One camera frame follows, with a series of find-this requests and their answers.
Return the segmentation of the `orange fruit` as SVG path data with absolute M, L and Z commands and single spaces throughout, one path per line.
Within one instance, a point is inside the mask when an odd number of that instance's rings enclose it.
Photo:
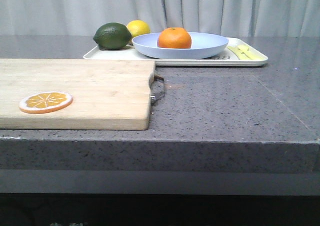
M 158 39 L 157 46 L 161 48 L 191 48 L 192 38 L 182 27 L 169 27 L 163 30 Z

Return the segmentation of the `light blue plate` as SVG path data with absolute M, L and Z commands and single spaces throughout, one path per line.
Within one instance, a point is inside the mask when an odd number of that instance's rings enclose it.
M 210 33 L 191 32 L 191 48 L 158 47 L 160 33 L 144 34 L 132 39 L 135 49 L 143 55 L 157 59 L 205 59 L 221 53 L 229 39 Z

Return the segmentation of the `cream white tray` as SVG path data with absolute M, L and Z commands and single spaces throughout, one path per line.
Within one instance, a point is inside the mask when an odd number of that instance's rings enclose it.
M 257 58 L 239 59 L 229 48 L 238 48 L 239 45 L 248 47 L 249 52 Z M 156 66 L 183 66 L 183 67 L 256 67 L 267 64 L 268 57 L 239 38 L 230 37 L 227 48 L 218 55 L 207 59 L 155 59 L 139 53 L 133 46 L 128 45 L 122 50 L 100 50 L 98 46 L 87 52 L 84 59 L 99 60 L 153 60 Z

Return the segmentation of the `yellow print on tray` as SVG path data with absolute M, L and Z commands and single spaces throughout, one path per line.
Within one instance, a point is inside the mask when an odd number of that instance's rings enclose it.
M 263 57 L 254 54 L 246 45 L 228 46 L 227 49 L 232 51 L 240 60 L 263 60 Z

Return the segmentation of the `wooden cutting board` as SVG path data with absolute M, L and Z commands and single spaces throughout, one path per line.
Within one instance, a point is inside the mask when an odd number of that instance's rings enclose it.
M 152 60 L 2 59 L 3 129 L 145 130 L 149 125 Z M 23 98 L 66 92 L 73 101 L 51 113 L 20 111 Z

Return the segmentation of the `yellow lemon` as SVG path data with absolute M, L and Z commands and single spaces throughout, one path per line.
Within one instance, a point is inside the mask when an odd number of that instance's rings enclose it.
M 132 45 L 132 39 L 136 36 L 149 34 L 151 32 L 149 25 L 142 20 L 133 20 L 127 24 L 127 29 L 131 33 L 129 44 Z

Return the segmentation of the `green lime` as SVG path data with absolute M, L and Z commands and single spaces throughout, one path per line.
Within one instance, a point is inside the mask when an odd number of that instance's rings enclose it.
M 124 48 L 131 40 L 128 28 L 118 22 L 109 22 L 100 26 L 93 40 L 102 49 L 118 50 Z

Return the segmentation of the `orange slice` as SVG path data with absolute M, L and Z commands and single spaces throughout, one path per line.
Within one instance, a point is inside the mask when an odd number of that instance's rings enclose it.
M 24 113 L 43 114 L 66 108 L 73 101 L 73 97 L 66 92 L 47 91 L 25 97 L 18 104 Z

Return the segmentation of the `grey curtain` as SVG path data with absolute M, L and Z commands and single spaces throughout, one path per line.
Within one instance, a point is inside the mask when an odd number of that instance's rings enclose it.
M 2 35 L 92 35 L 140 19 L 225 36 L 318 37 L 320 0 L 0 0 Z

